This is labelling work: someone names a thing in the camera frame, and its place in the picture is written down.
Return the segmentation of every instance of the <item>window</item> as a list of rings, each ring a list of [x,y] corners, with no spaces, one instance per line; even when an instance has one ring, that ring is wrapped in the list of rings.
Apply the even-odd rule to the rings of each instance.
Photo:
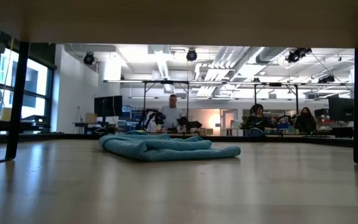
[[[6,89],[0,89],[0,110],[12,108],[14,86],[16,81],[17,62],[19,54],[5,49],[0,57],[0,84],[6,84]],[[48,116],[47,105],[50,105],[50,88],[52,71],[31,59],[27,60],[22,118],[32,115]]]

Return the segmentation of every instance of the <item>white shirt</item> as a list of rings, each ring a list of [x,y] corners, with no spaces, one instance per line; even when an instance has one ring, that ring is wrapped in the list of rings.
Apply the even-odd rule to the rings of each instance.
[[[177,119],[180,119],[183,116],[183,112],[179,108],[171,108],[169,105],[163,106],[161,108],[161,113],[165,115],[163,127],[166,128],[176,128],[178,126]]]

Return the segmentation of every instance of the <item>blue towel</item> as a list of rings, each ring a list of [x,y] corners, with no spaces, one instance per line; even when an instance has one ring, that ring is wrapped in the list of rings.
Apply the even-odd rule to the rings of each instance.
[[[218,159],[238,156],[241,153],[237,146],[213,149],[211,141],[203,140],[199,136],[171,139],[167,134],[155,136],[137,131],[103,136],[99,145],[109,152],[142,161]]]

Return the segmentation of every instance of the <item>computer monitor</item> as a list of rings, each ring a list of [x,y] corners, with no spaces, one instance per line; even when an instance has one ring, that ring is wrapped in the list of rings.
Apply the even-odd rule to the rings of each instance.
[[[348,98],[329,97],[329,119],[331,121],[353,121],[354,100]]]
[[[95,98],[94,112],[98,117],[122,116],[122,96]]]

